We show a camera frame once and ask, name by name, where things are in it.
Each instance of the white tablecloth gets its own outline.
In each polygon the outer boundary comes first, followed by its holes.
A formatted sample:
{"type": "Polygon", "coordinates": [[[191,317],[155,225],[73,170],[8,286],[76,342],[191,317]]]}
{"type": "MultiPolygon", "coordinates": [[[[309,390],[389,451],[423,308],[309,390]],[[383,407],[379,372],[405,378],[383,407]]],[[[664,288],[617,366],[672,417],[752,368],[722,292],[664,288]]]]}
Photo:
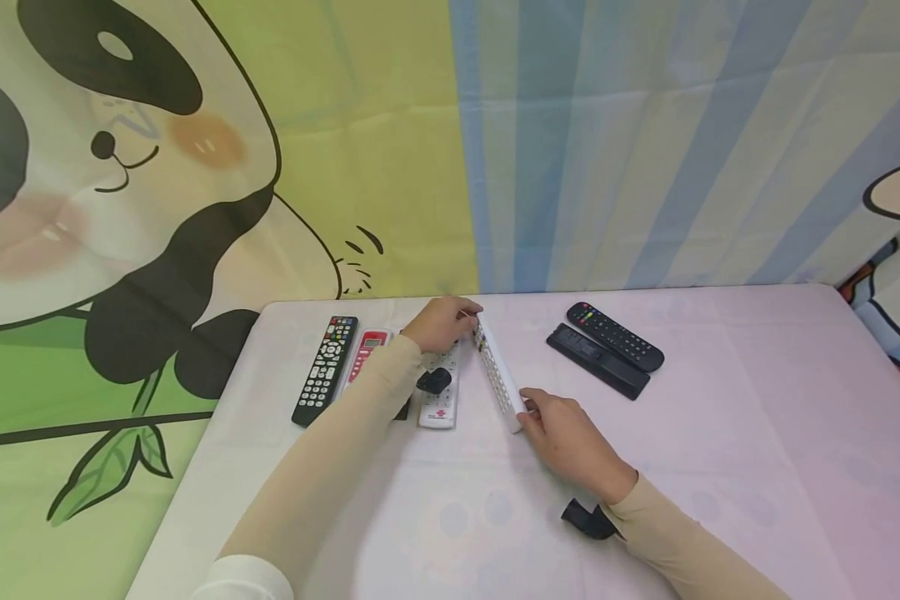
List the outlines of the white tablecloth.
{"type": "MultiPolygon", "coordinates": [[[[837,293],[761,286],[477,300],[519,386],[577,398],[622,456],[794,598],[900,599],[900,377],[837,293]],[[661,348],[629,402],[546,346],[593,303],[661,348]]],[[[186,598],[303,431],[290,421],[325,323],[398,330],[423,298],[281,302],[252,330],[129,597],[186,598]]],[[[303,598],[675,598],[507,432],[472,346],[457,428],[395,422],[303,598]]]]}

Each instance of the white cuff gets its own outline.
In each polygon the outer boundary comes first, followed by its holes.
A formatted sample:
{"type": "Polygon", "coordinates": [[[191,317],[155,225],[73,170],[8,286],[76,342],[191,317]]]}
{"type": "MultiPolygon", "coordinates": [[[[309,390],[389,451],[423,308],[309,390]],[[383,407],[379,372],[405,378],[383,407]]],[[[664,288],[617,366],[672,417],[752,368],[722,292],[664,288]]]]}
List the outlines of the white cuff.
{"type": "Polygon", "coordinates": [[[260,557],[218,558],[192,600],[293,600],[293,588],[280,569],[260,557]]]}

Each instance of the fabric backdrop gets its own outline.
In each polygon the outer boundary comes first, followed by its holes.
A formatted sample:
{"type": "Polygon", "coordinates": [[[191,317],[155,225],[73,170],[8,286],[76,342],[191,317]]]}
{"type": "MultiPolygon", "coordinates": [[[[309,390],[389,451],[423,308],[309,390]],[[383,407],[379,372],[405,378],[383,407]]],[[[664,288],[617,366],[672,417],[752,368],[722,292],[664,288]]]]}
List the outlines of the fabric backdrop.
{"type": "Polygon", "coordinates": [[[0,598],[122,597],[267,303],[876,253],[900,367],[894,248],[900,0],[0,0],[0,598]]]}

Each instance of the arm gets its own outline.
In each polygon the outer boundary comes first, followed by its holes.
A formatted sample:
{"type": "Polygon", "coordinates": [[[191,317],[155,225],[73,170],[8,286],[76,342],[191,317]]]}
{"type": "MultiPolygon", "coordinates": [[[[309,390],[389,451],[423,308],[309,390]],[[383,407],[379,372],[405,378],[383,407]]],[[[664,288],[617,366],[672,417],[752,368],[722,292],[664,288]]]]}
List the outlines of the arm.
{"type": "Polygon", "coordinates": [[[418,345],[402,335],[370,355],[360,377],[287,450],[220,558],[264,558],[299,586],[423,373],[422,357],[418,345]]]}
{"type": "Polygon", "coordinates": [[[389,422],[423,374],[423,353],[450,348],[474,328],[470,315],[481,310],[462,297],[433,299],[391,345],[370,355],[360,377],[273,469],[193,598],[292,599],[292,586],[303,585],[389,422]]]}
{"type": "Polygon", "coordinates": [[[620,502],[602,506],[633,556],[656,568],[683,600],[783,600],[753,565],[640,477],[620,502]]]}
{"type": "Polygon", "coordinates": [[[594,492],[627,550],[656,568],[683,600],[784,600],[751,563],[703,529],[640,477],[596,429],[580,404],[525,387],[530,412],[517,415],[540,458],[594,492]]]}

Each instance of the human hand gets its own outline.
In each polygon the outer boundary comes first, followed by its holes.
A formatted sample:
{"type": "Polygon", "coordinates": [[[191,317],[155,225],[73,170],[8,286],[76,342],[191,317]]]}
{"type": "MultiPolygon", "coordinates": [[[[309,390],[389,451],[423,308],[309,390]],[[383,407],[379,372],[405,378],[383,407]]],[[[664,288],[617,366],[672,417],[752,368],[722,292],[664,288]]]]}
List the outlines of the human hand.
{"type": "Polygon", "coordinates": [[[524,387],[520,396],[530,412],[518,412],[516,418],[547,467],[607,504],[627,497],[638,480],[636,470],[617,455],[577,400],[536,387],[524,387]]]}
{"type": "Polygon", "coordinates": [[[410,338],[424,353],[445,353],[454,342],[477,326],[483,306],[458,296],[435,297],[413,318],[401,335],[410,338]]]}

